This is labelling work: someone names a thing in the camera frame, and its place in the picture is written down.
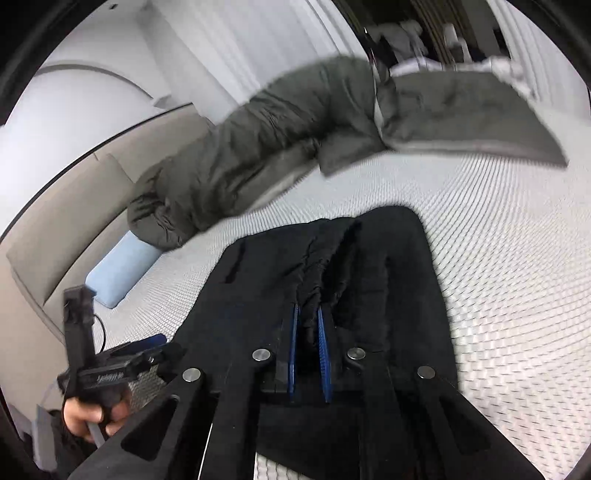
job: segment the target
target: beige upholstered headboard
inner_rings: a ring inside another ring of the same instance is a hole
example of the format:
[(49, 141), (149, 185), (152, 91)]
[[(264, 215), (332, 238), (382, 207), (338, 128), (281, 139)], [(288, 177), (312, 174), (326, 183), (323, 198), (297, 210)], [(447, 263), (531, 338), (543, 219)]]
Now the beige upholstered headboard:
[(58, 338), (63, 290), (83, 284), (128, 231), (125, 208), (134, 182), (211, 126), (187, 105), (110, 139), (46, 188), (12, 226), (6, 238), (12, 276)]

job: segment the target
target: mesh mattress surface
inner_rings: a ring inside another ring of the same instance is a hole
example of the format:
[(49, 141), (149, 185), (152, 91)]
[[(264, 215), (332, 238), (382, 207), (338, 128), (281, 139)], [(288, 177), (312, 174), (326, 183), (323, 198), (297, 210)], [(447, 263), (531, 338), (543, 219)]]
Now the mesh mattress surface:
[[(170, 338), (234, 240), (407, 205), (431, 243), (462, 393), (547, 479), (563, 479), (591, 442), (590, 185), (584, 158), (558, 170), (482, 155), (384, 153), (331, 178), (314, 170), (270, 205), (164, 254), (117, 308), (96, 310), (108, 346), (157, 332)], [(136, 403), (158, 388), (146, 377)], [(304, 477), (259, 456), (255, 478)]]

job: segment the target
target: white sheer curtain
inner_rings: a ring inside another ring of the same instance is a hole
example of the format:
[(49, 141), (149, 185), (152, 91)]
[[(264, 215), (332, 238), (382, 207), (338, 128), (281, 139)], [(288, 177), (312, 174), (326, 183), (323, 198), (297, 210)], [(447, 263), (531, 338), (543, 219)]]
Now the white sheer curtain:
[(339, 53), (364, 56), (330, 0), (154, 0), (238, 104), (281, 74)]
[(556, 110), (591, 118), (583, 79), (560, 49), (506, 0), (488, 0), (513, 60), (524, 68), (535, 97)]

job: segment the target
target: folded blanket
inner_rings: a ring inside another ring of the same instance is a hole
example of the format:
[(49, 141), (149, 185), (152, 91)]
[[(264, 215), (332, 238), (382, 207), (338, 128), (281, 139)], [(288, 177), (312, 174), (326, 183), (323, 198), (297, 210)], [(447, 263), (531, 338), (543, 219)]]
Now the folded blanket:
[(146, 171), (128, 207), (129, 228), (159, 249), (178, 248), (308, 168), (331, 174), (388, 147), (566, 165), (526, 101), (491, 74), (418, 73), (376, 84), (367, 61), (336, 57), (279, 78)]

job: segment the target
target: black cable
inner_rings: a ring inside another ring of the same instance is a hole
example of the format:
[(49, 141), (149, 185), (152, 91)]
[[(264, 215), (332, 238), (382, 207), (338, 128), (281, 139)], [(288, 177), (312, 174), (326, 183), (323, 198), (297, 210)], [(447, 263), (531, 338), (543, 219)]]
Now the black cable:
[(97, 319), (100, 323), (100, 326), (103, 327), (103, 346), (100, 347), (100, 352), (103, 352), (105, 350), (105, 344), (107, 343), (107, 331), (105, 330), (105, 324), (103, 323), (103, 321), (100, 319), (100, 317), (95, 314), (95, 319)]

